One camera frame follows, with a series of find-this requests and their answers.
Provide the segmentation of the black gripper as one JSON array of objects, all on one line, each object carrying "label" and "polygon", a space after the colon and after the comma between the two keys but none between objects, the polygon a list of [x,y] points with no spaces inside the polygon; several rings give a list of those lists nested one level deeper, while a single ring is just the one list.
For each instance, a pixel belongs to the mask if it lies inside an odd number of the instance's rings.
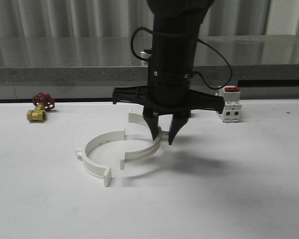
[{"label": "black gripper", "polygon": [[126,102],[143,105],[143,119],[147,123],[152,139],[158,135],[158,116],[173,114],[168,132],[168,144],[172,145],[179,130],[188,122],[190,110],[223,112],[225,102],[220,96],[190,89],[192,71],[175,73],[162,71],[152,63],[148,65],[146,86],[114,88],[113,103]]}]

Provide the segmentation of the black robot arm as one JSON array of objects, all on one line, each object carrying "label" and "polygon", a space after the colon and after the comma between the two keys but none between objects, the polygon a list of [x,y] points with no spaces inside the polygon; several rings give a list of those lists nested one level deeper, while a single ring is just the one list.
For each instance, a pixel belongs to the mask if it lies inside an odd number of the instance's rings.
[{"label": "black robot arm", "polygon": [[153,139],[158,136],[158,118],[172,115],[168,143],[188,122],[191,110],[211,110],[221,113],[223,97],[190,89],[195,75],[193,62],[199,29],[211,0],[149,0],[154,14],[153,29],[139,27],[152,34],[148,63],[148,83],[145,86],[114,88],[113,103],[128,102],[143,105],[143,118]]}]

